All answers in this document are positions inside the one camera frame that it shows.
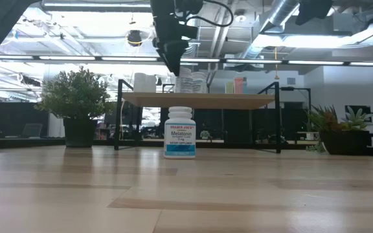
black planter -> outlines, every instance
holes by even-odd
[[[65,118],[65,146],[68,148],[91,148],[97,120],[75,120]]]
[[[366,155],[371,145],[369,131],[320,132],[320,136],[331,155]]]

bottle label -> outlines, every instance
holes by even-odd
[[[165,155],[195,156],[195,139],[195,124],[166,124]]]

succulent plant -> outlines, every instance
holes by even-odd
[[[346,118],[342,118],[343,125],[346,126],[348,130],[365,130],[368,126],[371,126],[372,123],[367,122],[373,114],[362,114],[362,109],[359,109],[355,114],[354,110],[348,106],[348,113],[346,113]]]
[[[335,107],[315,107],[314,111],[307,112],[307,116],[317,131],[340,131],[344,126],[337,121]]]

potted plant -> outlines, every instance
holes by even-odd
[[[308,113],[313,126],[318,129],[320,140],[331,155],[363,155],[370,145],[370,134],[365,131],[369,125],[365,120],[371,115],[362,114],[360,109],[356,114],[352,108],[343,123],[337,121],[335,108],[313,107]]]
[[[90,148],[97,120],[109,113],[112,105],[107,102],[107,83],[99,76],[80,67],[78,72],[60,72],[54,79],[43,83],[41,102],[37,109],[63,118],[65,141],[68,148]]]

wooden table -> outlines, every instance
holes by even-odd
[[[258,109],[275,100],[268,94],[123,93],[138,107],[183,106],[194,109]]]

